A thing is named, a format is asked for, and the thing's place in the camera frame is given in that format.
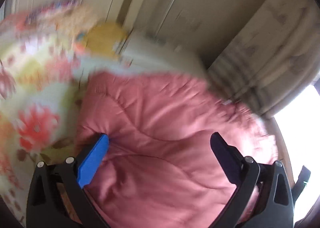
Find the slim silver standing lamp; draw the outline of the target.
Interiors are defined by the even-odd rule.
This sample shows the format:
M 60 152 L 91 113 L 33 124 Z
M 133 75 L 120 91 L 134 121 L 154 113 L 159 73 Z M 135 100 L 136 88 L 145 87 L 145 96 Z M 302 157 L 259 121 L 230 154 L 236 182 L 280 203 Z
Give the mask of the slim silver standing lamp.
M 167 6 L 167 8 L 165 10 L 164 15 L 162 16 L 161 21 L 160 21 L 157 29 L 155 30 L 155 37 L 157 37 L 158 34 L 160 33 L 161 28 L 163 27 L 163 25 L 164 25 L 169 13 L 170 13 L 172 7 L 173 7 L 173 5 L 175 4 L 175 2 L 176 2 L 176 0 L 170 0 L 169 4 L 168 4 L 168 6 Z

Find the colourful patterned pillow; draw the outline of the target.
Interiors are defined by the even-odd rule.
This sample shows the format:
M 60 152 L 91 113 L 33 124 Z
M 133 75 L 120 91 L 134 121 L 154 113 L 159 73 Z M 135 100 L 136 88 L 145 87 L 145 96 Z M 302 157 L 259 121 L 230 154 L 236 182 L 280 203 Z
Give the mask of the colourful patterned pillow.
M 55 0 L 43 6 L 37 7 L 25 18 L 25 25 L 31 25 L 43 18 L 53 16 L 55 14 L 66 12 L 76 6 L 80 2 L 78 0 Z

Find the floral bed sheet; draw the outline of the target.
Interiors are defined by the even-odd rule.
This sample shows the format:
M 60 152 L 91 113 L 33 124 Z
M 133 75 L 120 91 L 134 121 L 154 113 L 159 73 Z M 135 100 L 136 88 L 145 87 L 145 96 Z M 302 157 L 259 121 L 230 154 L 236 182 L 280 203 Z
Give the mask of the floral bed sheet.
M 1 198 L 21 226 L 36 164 L 72 153 L 89 75 L 120 68 L 120 57 L 85 54 L 79 41 L 87 32 L 59 34 L 53 16 L 25 25 L 29 13 L 1 22 Z

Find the white bedside table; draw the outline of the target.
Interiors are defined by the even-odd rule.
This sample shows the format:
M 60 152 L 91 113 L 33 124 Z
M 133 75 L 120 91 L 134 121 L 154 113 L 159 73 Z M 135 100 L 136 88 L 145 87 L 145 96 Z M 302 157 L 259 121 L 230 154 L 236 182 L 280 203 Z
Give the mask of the white bedside table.
M 138 31 L 133 31 L 126 40 L 121 61 L 147 71 L 175 71 L 207 78 L 206 69 L 195 52 Z

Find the patterned striped curtain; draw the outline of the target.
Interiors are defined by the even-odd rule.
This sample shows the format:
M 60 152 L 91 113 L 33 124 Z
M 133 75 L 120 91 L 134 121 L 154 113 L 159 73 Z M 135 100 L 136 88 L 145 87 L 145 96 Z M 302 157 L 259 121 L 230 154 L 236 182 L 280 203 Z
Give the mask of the patterned striped curtain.
M 269 118 L 319 73 L 315 0 L 265 0 L 208 73 L 220 94 Z

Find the pink quilted coat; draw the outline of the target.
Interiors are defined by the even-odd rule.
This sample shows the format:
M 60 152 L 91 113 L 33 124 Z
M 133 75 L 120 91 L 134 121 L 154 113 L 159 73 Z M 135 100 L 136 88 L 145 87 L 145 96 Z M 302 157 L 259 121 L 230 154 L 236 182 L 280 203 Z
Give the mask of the pink quilted coat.
M 92 74 L 75 150 L 101 133 L 110 147 L 85 190 L 111 227 L 208 227 L 235 189 L 210 148 L 215 132 L 259 163 L 278 157 L 257 117 L 225 105 L 201 79 Z

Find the yellow cushion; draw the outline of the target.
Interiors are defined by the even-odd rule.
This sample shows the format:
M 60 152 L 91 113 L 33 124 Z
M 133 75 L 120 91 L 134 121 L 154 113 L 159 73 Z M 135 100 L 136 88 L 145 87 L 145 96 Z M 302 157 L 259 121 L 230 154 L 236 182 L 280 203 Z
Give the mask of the yellow cushion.
M 114 22 L 98 24 L 84 34 L 79 41 L 81 49 L 90 56 L 100 56 L 111 60 L 119 59 L 119 52 L 128 34 Z

